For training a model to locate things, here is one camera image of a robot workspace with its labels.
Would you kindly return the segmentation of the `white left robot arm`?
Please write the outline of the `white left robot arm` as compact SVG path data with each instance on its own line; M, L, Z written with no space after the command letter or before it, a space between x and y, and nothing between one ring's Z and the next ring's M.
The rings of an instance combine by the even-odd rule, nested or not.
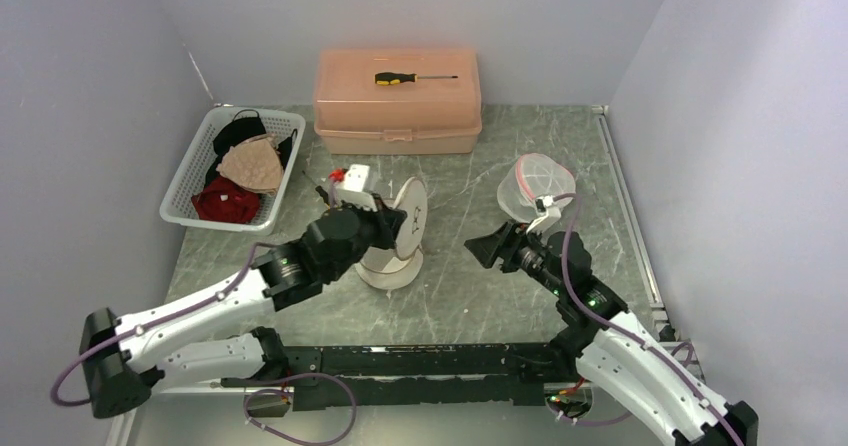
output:
M371 250L400 252L426 219L423 206L344 204L309 223L299 238L250 252L240 270L205 289L139 313L90 313L79 348L88 392L83 404L106 419L174 385L217 378L279 383L289 360L274 330L224 341L206 335L320 294Z

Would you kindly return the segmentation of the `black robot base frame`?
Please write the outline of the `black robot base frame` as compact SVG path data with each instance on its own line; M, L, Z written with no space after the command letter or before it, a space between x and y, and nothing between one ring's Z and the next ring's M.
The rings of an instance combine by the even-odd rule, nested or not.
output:
M224 388L280 387L297 411L360 406L506 402L550 406L568 417L594 402L573 363L544 342L285 346L260 327L264 365L248 378L227 377Z

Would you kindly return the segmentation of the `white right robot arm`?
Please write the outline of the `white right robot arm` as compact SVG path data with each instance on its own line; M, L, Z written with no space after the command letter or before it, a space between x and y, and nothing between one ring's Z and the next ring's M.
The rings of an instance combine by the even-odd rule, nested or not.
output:
M566 326L549 342L545 365L557 377L601 388L664 445L757 443L753 408L729 403L664 349L594 275L578 234L542 240L527 225L506 222L464 246L483 267L521 271L556 297Z

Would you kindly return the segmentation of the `beige mesh laundry bag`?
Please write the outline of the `beige mesh laundry bag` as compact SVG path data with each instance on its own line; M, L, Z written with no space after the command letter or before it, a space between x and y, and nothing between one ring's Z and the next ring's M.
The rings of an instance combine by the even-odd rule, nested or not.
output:
M407 214L396 238L396 246L388 250L370 248L355 264L355 270L367 285L393 291L411 284L423 266L421 244L428 219L428 196L424 183L417 177L409 178L388 205Z

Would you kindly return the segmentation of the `red bra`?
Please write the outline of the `red bra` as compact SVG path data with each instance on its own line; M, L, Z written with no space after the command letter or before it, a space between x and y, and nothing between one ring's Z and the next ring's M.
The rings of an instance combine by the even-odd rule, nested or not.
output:
M191 203L201 220L246 224L259 212L261 201L257 193L218 177L192 196Z

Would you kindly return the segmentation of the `beige lace bra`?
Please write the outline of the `beige lace bra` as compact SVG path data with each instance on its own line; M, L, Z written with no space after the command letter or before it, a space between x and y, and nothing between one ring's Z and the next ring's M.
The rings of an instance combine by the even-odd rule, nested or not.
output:
M275 140L275 135L264 134L232 146L215 171L246 191L276 195L284 166Z

